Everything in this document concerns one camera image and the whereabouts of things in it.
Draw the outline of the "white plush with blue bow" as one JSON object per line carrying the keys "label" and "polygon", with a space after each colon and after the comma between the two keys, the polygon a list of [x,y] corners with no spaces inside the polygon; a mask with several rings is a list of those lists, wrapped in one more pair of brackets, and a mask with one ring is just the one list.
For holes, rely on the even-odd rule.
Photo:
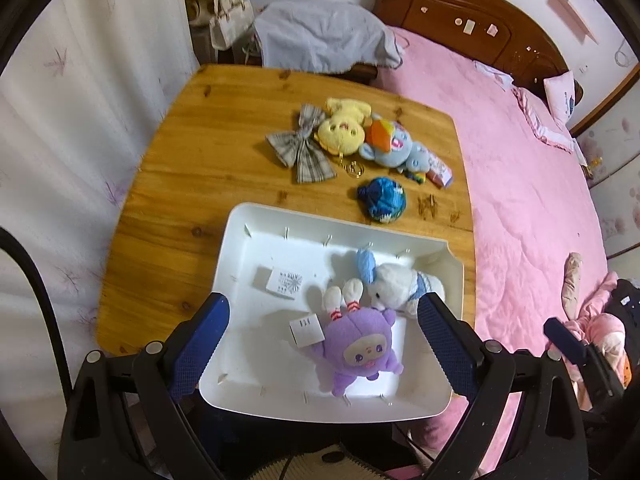
{"label": "white plush with blue bow", "polygon": [[446,299],[444,285],[436,276],[397,263],[377,264],[370,250],[358,250],[356,266],[369,306],[376,310],[393,310],[416,318],[424,295],[434,292],[441,300]]}

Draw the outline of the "purple plush doll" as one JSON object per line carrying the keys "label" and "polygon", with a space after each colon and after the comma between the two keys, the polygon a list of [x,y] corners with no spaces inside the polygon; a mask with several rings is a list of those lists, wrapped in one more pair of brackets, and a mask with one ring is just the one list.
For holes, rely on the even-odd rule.
{"label": "purple plush doll", "polygon": [[311,346],[311,351],[331,365],[334,396],[344,396],[359,377],[374,382],[381,372],[400,375],[404,371],[393,350],[396,312],[363,307],[363,291],[363,282],[352,278],[342,288],[329,287],[322,299],[329,315],[323,327],[326,339]]}

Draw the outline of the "blue pony plush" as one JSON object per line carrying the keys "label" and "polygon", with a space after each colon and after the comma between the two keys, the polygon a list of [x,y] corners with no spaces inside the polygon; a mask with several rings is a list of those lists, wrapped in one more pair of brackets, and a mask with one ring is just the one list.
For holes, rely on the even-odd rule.
{"label": "blue pony plush", "polygon": [[418,183],[424,183],[431,169],[431,155],[419,141],[398,122],[390,122],[374,115],[364,129],[366,137],[358,148],[358,154],[378,166],[395,169]]}

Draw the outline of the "yellow plush toy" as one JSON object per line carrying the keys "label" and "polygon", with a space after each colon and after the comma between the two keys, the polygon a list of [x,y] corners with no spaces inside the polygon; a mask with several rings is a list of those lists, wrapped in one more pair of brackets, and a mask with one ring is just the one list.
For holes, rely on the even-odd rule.
{"label": "yellow plush toy", "polygon": [[355,154],[366,138],[364,126],[371,119],[371,105],[351,99],[326,100],[326,119],[314,133],[322,150],[333,156]]}

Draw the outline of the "pink clothing on bed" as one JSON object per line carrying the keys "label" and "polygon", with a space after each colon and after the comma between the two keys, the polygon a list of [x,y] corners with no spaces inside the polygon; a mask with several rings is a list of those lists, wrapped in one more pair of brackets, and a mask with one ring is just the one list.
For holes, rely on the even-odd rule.
{"label": "pink clothing on bed", "polygon": [[626,388],[631,381],[625,350],[626,328],[617,316],[605,312],[605,306],[616,289],[618,275],[615,272],[606,274],[599,288],[582,304],[578,304],[581,275],[582,255],[571,252],[564,263],[561,288],[561,304],[567,317],[564,326],[580,342],[594,344]]}

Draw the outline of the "white plastic tray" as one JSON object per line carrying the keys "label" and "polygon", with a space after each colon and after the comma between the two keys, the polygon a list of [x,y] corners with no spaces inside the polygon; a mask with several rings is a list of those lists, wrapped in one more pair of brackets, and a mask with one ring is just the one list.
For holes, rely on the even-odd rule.
{"label": "white plastic tray", "polygon": [[213,289],[229,323],[198,388],[214,408],[322,424],[404,422],[446,410],[452,390],[405,310],[375,317],[357,269],[399,266],[463,311],[464,270],[446,242],[245,203],[229,214]]}

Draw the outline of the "pink bed blanket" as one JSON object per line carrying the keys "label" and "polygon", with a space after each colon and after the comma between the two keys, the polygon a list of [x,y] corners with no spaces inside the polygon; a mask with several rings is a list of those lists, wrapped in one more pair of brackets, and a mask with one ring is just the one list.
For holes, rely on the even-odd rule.
{"label": "pink bed blanket", "polygon": [[602,309],[617,284],[608,272],[582,167],[567,148],[545,144],[529,125],[535,112],[562,136],[546,104],[506,74],[405,29],[394,34],[402,63],[376,85],[448,114],[460,143],[475,243],[475,330],[510,351],[539,356],[547,318],[564,318],[566,258],[582,256],[578,301]]}

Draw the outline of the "blue floral pouch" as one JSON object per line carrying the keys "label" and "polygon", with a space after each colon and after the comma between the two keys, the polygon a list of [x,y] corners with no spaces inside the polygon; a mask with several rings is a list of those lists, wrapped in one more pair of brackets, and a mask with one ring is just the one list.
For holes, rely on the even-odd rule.
{"label": "blue floral pouch", "polygon": [[378,223],[395,222],[407,208],[405,189],[388,177],[377,177],[359,185],[357,198],[366,207],[368,216]]}

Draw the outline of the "pink snack packet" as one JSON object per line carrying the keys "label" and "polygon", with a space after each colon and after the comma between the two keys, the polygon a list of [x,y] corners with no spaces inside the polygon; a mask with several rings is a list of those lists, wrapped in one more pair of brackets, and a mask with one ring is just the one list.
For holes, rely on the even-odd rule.
{"label": "pink snack packet", "polygon": [[438,188],[448,188],[454,176],[451,169],[435,154],[428,153],[426,177]]}

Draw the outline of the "gold keyring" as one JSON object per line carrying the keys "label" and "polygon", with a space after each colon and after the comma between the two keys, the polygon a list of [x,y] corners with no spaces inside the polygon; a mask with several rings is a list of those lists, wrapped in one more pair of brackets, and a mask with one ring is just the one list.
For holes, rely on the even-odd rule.
{"label": "gold keyring", "polygon": [[364,167],[356,160],[346,159],[344,157],[335,157],[334,162],[342,168],[349,177],[360,179],[364,174]]}

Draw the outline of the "grey plaid bow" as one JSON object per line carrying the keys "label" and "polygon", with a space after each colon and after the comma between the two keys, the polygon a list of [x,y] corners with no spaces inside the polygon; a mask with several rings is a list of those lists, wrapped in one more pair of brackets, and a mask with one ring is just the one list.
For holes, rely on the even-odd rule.
{"label": "grey plaid bow", "polygon": [[295,170],[298,184],[317,183],[337,177],[329,159],[314,140],[314,133],[328,118],[326,113],[312,104],[303,104],[295,131],[275,132],[266,140],[286,168]]}

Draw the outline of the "pink pillow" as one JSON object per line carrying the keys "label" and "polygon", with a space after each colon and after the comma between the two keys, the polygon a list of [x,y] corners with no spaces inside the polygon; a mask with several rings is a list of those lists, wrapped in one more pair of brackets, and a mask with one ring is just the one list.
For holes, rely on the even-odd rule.
{"label": "pink pillow", "polygon": [[572,117],[576,104],[573,72],[568,70],[562,75],[546,78],[544,93],[552,117],[565,126]]}

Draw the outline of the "brown wooden headboard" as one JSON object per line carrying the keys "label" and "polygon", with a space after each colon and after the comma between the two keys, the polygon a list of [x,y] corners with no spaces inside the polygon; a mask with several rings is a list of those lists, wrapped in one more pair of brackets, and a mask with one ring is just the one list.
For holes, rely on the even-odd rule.
{"label": "brown wooden headboard", "polygon": [[373,13],[387,25],[501,70],[541,99],[544,81],[568,71],[548,34],[506,0],[375,0]]}

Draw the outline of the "grey cloth cover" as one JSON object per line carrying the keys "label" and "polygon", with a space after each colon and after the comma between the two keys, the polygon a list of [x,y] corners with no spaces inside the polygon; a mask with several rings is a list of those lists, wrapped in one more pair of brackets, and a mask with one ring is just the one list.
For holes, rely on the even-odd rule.
{"label": "grey cloth cover", "polygon": [[267,68],[342,74],[356,64],[397,68],[402,63],[393,31],[353,3],[270,3],[255,18],[254,31]]}

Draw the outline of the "white handbag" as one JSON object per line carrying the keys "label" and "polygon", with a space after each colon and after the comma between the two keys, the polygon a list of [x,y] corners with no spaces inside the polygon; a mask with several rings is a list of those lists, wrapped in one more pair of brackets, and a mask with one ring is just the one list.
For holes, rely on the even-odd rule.
{"label": "white handbag", "polygon": [[232,48],[250,30],[254,9],[250,0],[213,0],[209,19],[210,40],[217,51]]}

